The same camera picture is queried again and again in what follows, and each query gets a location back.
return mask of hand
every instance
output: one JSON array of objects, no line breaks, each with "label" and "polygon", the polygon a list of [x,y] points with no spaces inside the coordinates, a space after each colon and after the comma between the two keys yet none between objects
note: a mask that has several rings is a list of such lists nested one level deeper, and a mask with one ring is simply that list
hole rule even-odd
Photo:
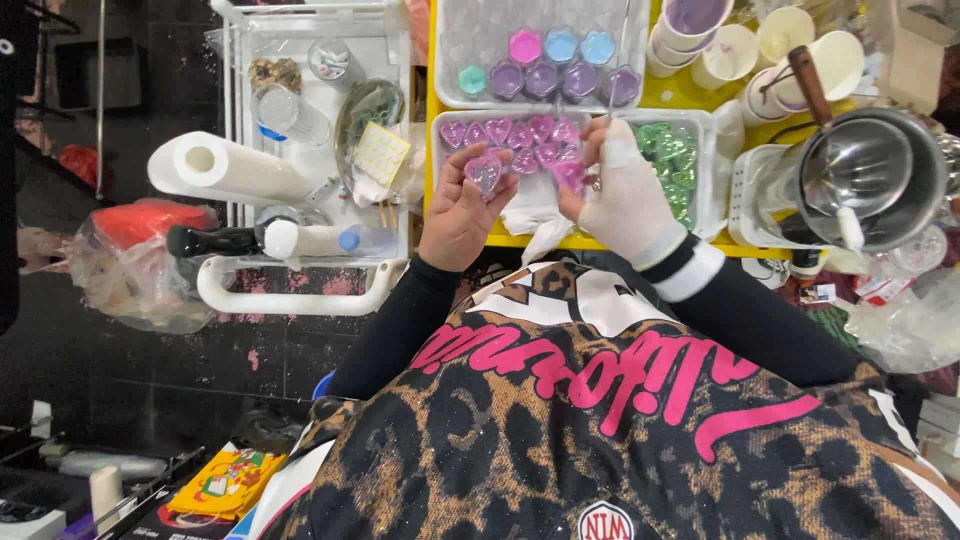
[{"label": "hand", "polygon": [[[600,193],[585,203],[562,185],[560,213],[592,234],[635,270],[655,266],[686,238],[686,227],[674,219],[663,188],[650,163],[636,148],[634,134],[623,120],[594,118],[580,132],[587,142],[584,167],[600,162]],[[587,177],[584,184],[593,184]]]},{"label": "hand", "polygon": [[[464,182],[464,166],[486,151],[487,143],[474,144],[450,156],[440,171],[440,185],[424,216],[420,239],[420,258],[434,268],[467,270],[480,257],[493,222],[516,195],[518,178],[514,174],[500,177],[488,203],[477,184]],[[496,156],[507,165],[513,154],[501,150]]]}]

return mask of yellow table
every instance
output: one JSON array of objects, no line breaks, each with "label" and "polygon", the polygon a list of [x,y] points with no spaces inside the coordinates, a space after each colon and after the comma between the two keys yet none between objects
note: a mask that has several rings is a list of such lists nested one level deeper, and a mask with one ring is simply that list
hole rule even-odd
[{"label": "yellow table", "polygon": [[[430,3],[430,58],[429,66],[427,67],[426,93],[426,119],[428,126],[433,123],[433,119],[436,118],[438,114],[447,110],[451,110],[451,108],[447,107],[443,102],[440,101],[440,98],[437,97],[437,93],[434,91],[433,87],[432,66],[435,65],[435,62],[437,61],[437,47],[433,46],[433,44],[434,35],[437,29],[437,4],[440,1],[442,0],[433,0]],[[652,6],[650,8],[651,31],[653,30],[653,25],[657,21],[657,17],[659,15],[660,0],[652,0]],[[690,77],[690,68],[685,67],[678,71],[673,77],[669,77],[667,79],[655,79],[653,77],[645,76],[645,81],[643,83],[643,96],[640,99],[639,107],[650,109],[715,110],[727,101],[730,101],[743,86],[744,83],[737,81],[721,86],[715,90],[704,90],[693,83],[693,79]],[[667,90],[672,92],[673,96],[669,101],[662,102],[660,97]],[[749,129],[747,130],[746,144],[744,144],[743,151],[746,152],[757,145],[766,143],[768,140],[770,140],[771,136],[783,128],[796,126],[809,121],[810,115],[804,112],[789,116],[781,122],[765,124],[757,128]],[[799,142],[810,136],[812,133],[812,128],[794,132],[781,137],[778,142],[783,144]],[[431,157],[432,149],[430,148],[430,138],[430,136],[426,138],[427,166],[426,186],[424,189],[423,199],[425,208],[430,205],[430,199],[433,196],[433,167],[430,166],[430,163],[433,162],[433,158]],[[530,238],[531,236],[529,234],[520,236],[510,235],[510,233],[508,233],[503,227],[503,224],[500,223],[500,220],[497,220],[493,225],[493,230],[487,237],[487,245],[523,248],[526,247],[527,243],[530,242]],[[723,230],[720,235],[713,240],[712,243],[716,247],[723,250],[728,257],[790,259],[790,250],[787,249],[748,248],[739,246],[732,240],[732,238],[730,238],[730,235],[727,234],[726,229]],[[607,249],[603,247],[600,242],[596,241],[589,234],[585,233],[574,233],[570,236],[567,236],[563,239],[563,241],[561,241],[559,247],[570,250]]]}]

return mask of pink heart soap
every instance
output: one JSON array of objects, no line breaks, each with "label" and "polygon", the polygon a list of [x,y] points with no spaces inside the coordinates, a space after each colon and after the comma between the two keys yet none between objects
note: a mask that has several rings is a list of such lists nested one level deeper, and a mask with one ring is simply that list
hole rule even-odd
[{"label": "pink heart soap", "polygon": [[488,198],[500,182],[503,163],[497,156],[481,156],[467,161],[464,166],[464,178],[477,184],[484,198]]},{"label": "pink heart soap", "polygon": [[510,163],[510,168],[517,174],[529,175],[536,173],[540,167],[537,165],[537,159],[534,157],[534,151],[529,148],[521,148]]},{"label": "pink heart soap", "polygon": [[564,145],[563,150],[560,151],[560,155],[557,156],[558,161],[579,161],[582,156],[580,155],[580,149],[577,148],[576,144],[566,144]]},{"label": "pink heart soap", "polygon": [[467,127],[467,134],[464,135],[464,144],[473,146],[478,142],[487,142],[488,140],[490,140],[490,137],[487,136],[487,130],[483,129],[480,122],[476,120],[470,122],[469,127]]},{"label": "pink heart soap", "polygon": [[534,148],[534,154],[537,155],[537,161],[543,165],[544,169],[549,169],[558,162],[560,157],[560,143],[559,142],[547,142],[546,144],[538,144]]},{"label": "pink heart soap", "polygon": [[490,142],[496,145],[503,144],[510,134],[510,126],[513,124],[506,118],[491,118],[487,120],[484,126],[487,128],[487,135],[490,136]]},{"label": "pink heart soap", "polygon": [[460,120],[444,122],[440,125],[440,137],[444,139],[450,148],[459,148],[464,142],[464,135],[467,133],[467,126]]},{"label": "pink heart soap", "polygon": [[507,146],[511,148],[527,148],[534,143],[534,135],[523,122],[517,122],[507,135]]},{"label": "pink heart soap", "polygon": [[527,120],[530,125],[530,132],[534,134],[534,140],[543,144],[550,138],[550,132],[553,131],[553,118],[549,116],[531,116]]},{"label": "pink heart soap", "polygon": [[567,144],[576,144],[577,126],[572,120],[564,116],[553,127],[553,141],[565,142]]},{"label": "pink heart soap", "polygon": [[557,184],[565,185],[575,193],[580,193],[584,188],[584,165],[579,161],[560,161],[553,167],[550,167],[553,178],[557,179]]}]

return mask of embroidered patch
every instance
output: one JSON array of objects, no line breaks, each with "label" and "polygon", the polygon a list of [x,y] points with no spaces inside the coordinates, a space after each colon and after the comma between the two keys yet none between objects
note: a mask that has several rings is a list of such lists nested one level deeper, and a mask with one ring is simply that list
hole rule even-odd
[{"label": "embroidered patch", "polygon": [[606,501],[588,506],[578,524],[580,540],[634,540],[634,523],[627,512]]}]

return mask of white glove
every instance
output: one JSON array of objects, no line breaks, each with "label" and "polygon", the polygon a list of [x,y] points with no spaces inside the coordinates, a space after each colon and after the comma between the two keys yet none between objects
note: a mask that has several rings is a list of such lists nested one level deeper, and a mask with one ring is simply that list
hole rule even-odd
[{"label": "white glove", "polygon": [[601,191],[596,200],[585,203],[561,186],[560,212],[635,270],[657,265],[680,247],[686,227],[674,219],[657,174],[636,148],[630,126],[606,116],[594,118],[580,138],[588,141],[584,166],[600,160]]}]

